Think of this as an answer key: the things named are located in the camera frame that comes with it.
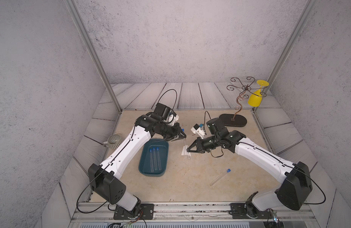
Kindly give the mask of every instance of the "beige table surface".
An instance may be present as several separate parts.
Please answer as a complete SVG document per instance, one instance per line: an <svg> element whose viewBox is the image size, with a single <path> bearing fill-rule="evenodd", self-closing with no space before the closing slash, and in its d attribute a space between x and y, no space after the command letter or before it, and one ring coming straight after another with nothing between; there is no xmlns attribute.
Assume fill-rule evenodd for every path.
<svg viewBox="0 0 351 228"><path fill-rule="evenodd" d="M119 120L116 134L123 138L129 134L135 120L149 111L124 111ZM211 118L223 113L234 113L234 110L211 110ZM178 122L187 135L186 143L190 145L197 135L193 135L191 128L197 123L204 122L205 111L176 111ZM266 148L260 131L249 110L239 114L245 116L248 123L244 127L227 127L229 131L238 130L256 144ZM279 183L266 171L248 159L223 150L224 156L213 158L210 153L191 153L191 159L182 156L183 140L169 142L169 155L166 171L161 177L147 177L139 172L141 148L127 166L121 181L127 190L141 199L142 202L196 202L196 201L245 201L252 193L270 189ZM213 156L221 155L221 148L212 151ZM221 173L231 169L213 186L214 181ZM93 193L91 202L104 202L98 194Z"/></svg>

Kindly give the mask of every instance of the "wire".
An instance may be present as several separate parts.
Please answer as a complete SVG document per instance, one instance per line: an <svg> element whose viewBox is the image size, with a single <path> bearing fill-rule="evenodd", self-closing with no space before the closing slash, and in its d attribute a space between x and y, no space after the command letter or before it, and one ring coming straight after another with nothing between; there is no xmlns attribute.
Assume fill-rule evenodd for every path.
<svg viewBox="0 0 351 228"><path fill-rule="evenodd" d="M100 209L100 207L102 207L103 205L105 205L105 203L107 203L107 201L104 202L101 206L97 207L97 208L96 208L95 210L93 210L93 211L87 211L87 212L86 212L86 211L81 211L81 210L78 208L79 198L80 198L81 195L84 193L84 190L86 190L86 188L88 188L88 186L89 186L99 175L101 175L101 173L103 173L103 171L105 171L106 168L104 168L97 176L95 176L95 178L93 178L93 180L83 189L83 191L81 192L81 194L78 196L76 207L77 207L77 210L78 210L79 212L81 212L81 213L83 213L83 214L89 214L89 213L95 212L96 210Z"/></svg>
<svg viewBox="0 0 351 228"><path fill-rule="evenodd" d="M172 114L172 115L173 115L172 120L169 121L169 122L164 122L164 124L170 124L171 122L173 122L173 120L174 120L174 114Z"/></svg>
<svg viewBox="0 0 351 228"><path fill-rule="evenodd" d="M131 138L130 138L130 140L127 142L127 144L129 144L129 142L131 141L134 132L135 132L135 126L133 127ZM113 162L114 159L121 153L121 151L123 151L123 149L127 146L127 144L120 150L120 152L112 159L111 162ZM103 172L105 171L105 169L107 169L108 166L109 166L109 164L108 164L97 176L95 176L95 178L93 178L93 180L83 189L82 193L78 196L77 204L76 204L77 206L76 206L76 207L77 207L77 210L78 210L79 212L84 213L84 214L89 214L89 213L95 212L96 210L100 209L100 207L102 207L103 205L105 205L105 203L107 203L107 201L106 201L105 203L103 203L101 206L99 206L99 207L96 208L95 210L89 211L89 212L81 211L81 210L78 208L79 198L81 197L81 195L84 193L84 191L86 190L86 188L88 188L88 186L89 186L99 175L101 175L101 173L103 173Z"/></svg>
<svg viewBox="0 0 351 228"><path fill-rule="evenodd" d="M210 116L209 112L208 112L208 111L206 111L206 112L207 112L208 117L210 118L210 120L211 120L211 122L212 122L212 124L213 124L213 121L212 121L212 119L211 119L211 116ZM204 118L204 121L203 121L203 131L205 132L205 135L207 135L206 130L205 130L205 125L206 125L206 112L205 112L205 118Z"/></svg>
<svg viewBox="0 0 351 228"><path fill-rule="evenodd" d="M255 148L255 149L258 149L258 150L260 150L260 151L262 151L262 152L268 154L269 156L272 156L272 157L275 158L278 162L282 163L284 166L289 167L289 168L291 168L291 169L294 169L294 170L296 170L296 171L299 171L300 173L302 173L303 175L305 175L308 179L310 179L310 180L318 187L318 189L320 189L320 191L321 191L322 194L323 194L324 200L323 200L322 202L320 202L320 203L304 203L304 204L318 205L318 204L323 204L323 203L326 201L326 195L325 195L325 193L323 192L323 190L320 188L320 186L318 186L318 184L316 184L316 182L315 182L314 180L312 180L311 177L309 177L309 176L308 176L307 174L305 174L304 172L302 172L302 171L300 171L300 170L298 170L298 169L296 169L296 168L293 168L293 167L290 167L290 166L284 164L284 163L281 162L278 158L274 157L274 156L271 155L270 153L268 153L268 152L266 152L266 151L264 151L264 150L262 150L262 149L260 149L260 148L258 148L258 147L256 147L256 146L253 146L253 145L251 145L251 144L244 143L244 142L238 142L238 143L247 144L247 145L249 145L249 146L251 146L251 147L253 147L253 148Z"/></svg>
<svg viewBox="0 0 351 228"><path fill-rule="evenodd" d="M139 215L138 218L136 219L136 221L134 221L134 222L137 222L141 218L141 216L143 216L143 211L141 211L141 215Z"/></svg>
<svg viewBox="0 0 351 228"><path fill-rule="evenodd" d="M115 209L115 210L110 209L110 208L109 208L109 205L110 205L110 203L107 205L107 208L108 208L110 211L116 211L116 209Z"/></svg>
<svg viewBox="0 0 351 228"><path fill-rule="evenodd" d="M161 97L159 98L158 102L159 102L160 99L164 96L164 94L166 94L168 91L171 91L171 90L174 90L174 91L175 91L175 101L174 101L174 105L173 105L173 108L172 108L172 109L174 109L175 103L177 102L177 98L178 98L178 94L177 94L177 91L176 91L175 89L168 89L167 91L165 91L165 92L163 93L163 95L161 95Z"/></svg>
<svg viewBox="0 0 351 228"><path fill-rule="evenodd" d="M111 223L107 226L107 228L114 228L114 226L120 226L120 227L123 227L121 226L121 223L120 222L114 222L114 223Z"/></svg>
<svg viewBox="0 0 351 228"><path fill-rule="evenodd" d="M140 218L144 221L144 223L145 223L145 228L148 228L148 225L146 224L145 219L143 219L143 217L140 217Z"/></svg>
<svg viewBox="0 0 351 228"><path fill-rule="evenodd" d="M271 208L268 210L268 219L267 219L267 222L266 222L266 225L267 226L269 226L269 224L271 223L271 222L269 222L269 218L270 218L270 213L271 213Z"/></svg>
<svg viewBox="0 0 351 228"><path fill-rule="evenodd" d="M130 138L130 140L127 142L127 144L129 144L129 142L132 141L131 139L132 139L133 133L135 132L135 127L136 127L136 126L133 127L131 138ZM127 144L120 150L120 152L119 152L118 154L116 154L116 156L111 160L111 162L113 162L113 161L116 159L116 157L123 151L123 149L127 146Z"/></svg>
<svg viewBox="0 0 351 228"><path fill-rule="evenodd" d="M299 171L300 173L303 173L306 177L308 177L308 179L310 179L317 187L318 187L318 189L320 189L320 191L322 192L322 194L323 194L323 197L324 197L324 200L322 201L322 202L320 202L320 203L304 203L304 204L313 204L313 205L317 205L317 204L323 204L325 201L326 201L326 195L325 195L325 193L322 191L322 189L320 188L320 186L318 186L317 184L316 184L316 182L314 181L314 180L312 180L311 179L311 177L309 177L308 175L306 175L304 172L302 172L302 171L300 171L300 170L298 170L298 169L295 169L295 168L293 168L293 167L290 167L290 166L287 166L287 165L285 165L286 167L289 167L289 168L292 168L292 169L294 169L294 170L296 170L296 171Z"/></svg>
<svg viewBox="0 0 351 228"><path fill-rule="evenodd" d="M242 212L242 213L232 213L232 212L230 212L229 214L230 215L246 215L247 212Z"/></svg>
<svg viewBox="0 0 351 228"><path fill-rule="evenodd" d="M222 157L222 156L223 156L222 147L221 147L221 152L222 152L222 155L215 157L215 156L212 155L212 150L210 150L211 156L214 157L214 158L219 158L219 157Z"/></svg>

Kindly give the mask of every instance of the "test tube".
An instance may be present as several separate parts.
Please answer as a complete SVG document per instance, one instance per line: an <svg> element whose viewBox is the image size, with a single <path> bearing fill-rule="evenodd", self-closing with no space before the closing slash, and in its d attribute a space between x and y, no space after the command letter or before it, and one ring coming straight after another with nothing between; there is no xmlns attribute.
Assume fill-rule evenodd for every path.
<svg viewBox="0 0 351 228"><path fill-rule="evenodd" d="M159 170L162 170L162 163L160 162L159 147L156 148L156 154L158 155Z"/></svg>
<svg viewBox="0 0 351 228"><path fill-rule="evenodd" d="M231 172L231 169L226 170L225 172L223 172L219 177L216 178L216 180L214 180L210 185L214 185L218 180L220 180L223 176L225 176L227 173Z"/></svg>
<svg viewBox="0 0 351 228"><path fill-rule="evenodd" d="M156 152L155 152L155 147L153 147L153 155L154 155L154 167L155 167L155 170L158 170L157 168L157 162L156 162Z"/></svg>
<svg viewBox="0 0 351 228"><path fill-rule="evenodd" d="M153 167L153 162L152 162L152 153L151 153L151 148L149 149L149 153L150 153L150 169L151 169L151 172L153 173L154 172L154 167Z"/></svg>
<svg viewBox="0 0 351 228"><path fill-rule="evenodd" d="M186 149L187 158L188 158L188 160L190 160L190 159L191 159L191 156L190 156L189 152L187 152L188 146L187 146L187 144L186 144L186 139L183 139L183 142L184 142L184 148Z"/></svg>

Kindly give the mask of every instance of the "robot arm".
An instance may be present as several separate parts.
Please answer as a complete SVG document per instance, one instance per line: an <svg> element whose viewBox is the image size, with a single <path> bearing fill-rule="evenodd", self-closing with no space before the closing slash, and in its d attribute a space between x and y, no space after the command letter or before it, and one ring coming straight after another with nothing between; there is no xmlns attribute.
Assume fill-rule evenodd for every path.
<svg viewBox="0 0 351 228"><path fill-rule="evenodd" d="M256 218L261 211L272 207L286 206L299 210L312 191L308 167L302 163L294 164L284 160L255 144L238 131L228 132L219 118L211 119L207 126L212 136L202 139L198 137L187 149L188 152L205 153L218 146L237 153L254 162L279 183L275 189L255 192L246 201L246 212L251 218Z"/></svg>
<svg viewBox="0 0 351 228"><path fill-rule="evenodd" d="M91 188L110 204L117 204L133 215L137 215L140 199L126 190L119 180L125 168L138 150L156 133L166 141L186 138L179 123L179 116L169 107L157 103L154 112L137 118L135 126L120 146L99 166L92 164L88 169Z"/></svg>

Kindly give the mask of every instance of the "gray textured wall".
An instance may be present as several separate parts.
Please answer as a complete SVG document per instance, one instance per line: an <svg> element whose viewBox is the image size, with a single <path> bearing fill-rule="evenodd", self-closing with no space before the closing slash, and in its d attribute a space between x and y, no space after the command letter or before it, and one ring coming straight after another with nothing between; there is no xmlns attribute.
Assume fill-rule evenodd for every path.
<svg viewBox="0 0 351 228"><path fill-rule="evenodd" d="M0 1L0 227L35 226L103 91L63 0Z"/></svg>
<svg viewBox="0 0 351 228"><path fill-rule="evenodd" d="M111 83L267 79L306 0L75 0Z"/></svg>
<svg viewBox="0 0 351 228"><path fill-rule="evenodd" d="M351 0L317 3L272 92L351 207Z"/></svg>

